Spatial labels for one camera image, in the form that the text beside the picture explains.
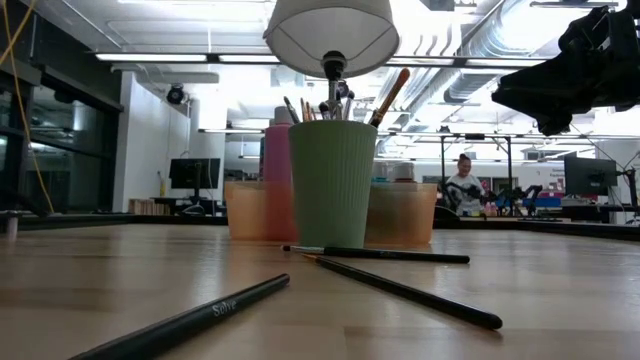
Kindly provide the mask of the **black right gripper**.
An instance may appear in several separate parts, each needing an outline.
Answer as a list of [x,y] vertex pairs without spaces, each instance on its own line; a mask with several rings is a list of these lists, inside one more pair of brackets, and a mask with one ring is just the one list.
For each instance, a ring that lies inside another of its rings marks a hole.
[[491,99],[532,117],[545,136],[567,132],[591,108],[627,111],[639,104],[639,6],[596,7],[596,51],[561,52],[499,80]]

